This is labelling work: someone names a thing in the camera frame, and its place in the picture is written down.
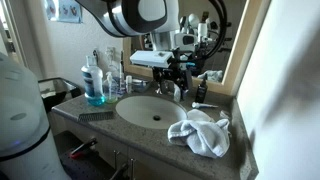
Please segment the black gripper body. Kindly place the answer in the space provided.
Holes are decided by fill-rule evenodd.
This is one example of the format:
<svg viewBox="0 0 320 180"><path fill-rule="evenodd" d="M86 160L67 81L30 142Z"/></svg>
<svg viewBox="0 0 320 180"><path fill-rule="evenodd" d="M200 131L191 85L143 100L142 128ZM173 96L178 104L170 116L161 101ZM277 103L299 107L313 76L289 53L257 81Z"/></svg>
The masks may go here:
<svg viewBox="0 0 320 180"><path fill-rule="evenodd" d="M153 67L153 79L161 83L164 80L173 81L181 90L188 91L193 87L192 73L189 69L180 67L184 60L180 58L182 51L173 50L173 56L169 58L169 66L167 68Z"/></svg>

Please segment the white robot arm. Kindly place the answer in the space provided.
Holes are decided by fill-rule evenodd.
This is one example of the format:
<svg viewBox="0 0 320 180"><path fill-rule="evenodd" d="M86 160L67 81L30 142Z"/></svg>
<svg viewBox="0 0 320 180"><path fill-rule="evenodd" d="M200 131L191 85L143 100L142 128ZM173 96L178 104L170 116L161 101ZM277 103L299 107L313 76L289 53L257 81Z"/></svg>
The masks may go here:
<svg viewBox="0 0 320 180"><path fill-rule="evenodd" d="M181 54L195 50L197 37L179 31L178 0L76 0L101 28L116 38L149 34L152 50L130 56L135 65L149 66L161 84L173 81L181 91L192 87L192 75L182 67Z"/></svg>

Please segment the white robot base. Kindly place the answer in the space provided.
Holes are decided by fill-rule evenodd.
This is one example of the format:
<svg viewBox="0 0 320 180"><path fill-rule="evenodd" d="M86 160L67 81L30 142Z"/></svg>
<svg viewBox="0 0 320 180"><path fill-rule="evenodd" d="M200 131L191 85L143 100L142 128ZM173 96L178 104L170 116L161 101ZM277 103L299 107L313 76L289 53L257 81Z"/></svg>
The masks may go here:
<svg viewBox="0 0 320 180"><path fill-rule="evenodd" d="M0 171L9 180L71 180L32 71L0 54Z"/></svg>

